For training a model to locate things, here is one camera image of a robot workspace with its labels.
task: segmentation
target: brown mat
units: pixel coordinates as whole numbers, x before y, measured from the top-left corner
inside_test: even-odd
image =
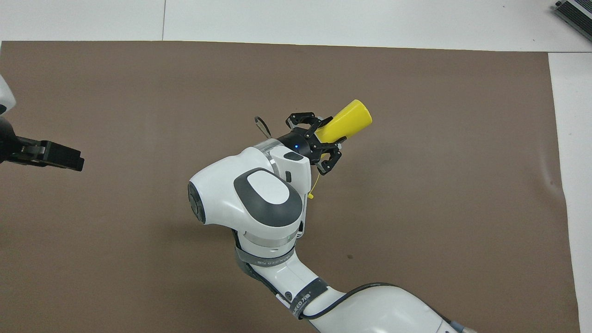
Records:
[[[3,332],[313,332],[202,226],[208,164],[358,98],[298,243],[348,291],[384,281],[488,332],[578,332],[545,53],[183,42],[5,42],[17,135],[84,171],[0,165]]]

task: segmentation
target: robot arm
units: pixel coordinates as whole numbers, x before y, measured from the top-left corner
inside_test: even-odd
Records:
[[[341,157],[341,143],[371,122],[357,100],[335,118],[292,114],[286,120],[291,131],[277,139],[256,118],[268,139],[195,174],[188,186],[191,208],[203,224],[232,229],[243,272],[320,332],[471,332],[391,284],[339,292],[298,259],[295,243],[304,233],[310,166],[326,175]]]
[[[3,115],[16,105],[12,91],[0,75],[0,163],[9,161],[37,167],[59,167],[82,171],[80,151],[58,143],[17,136]]]

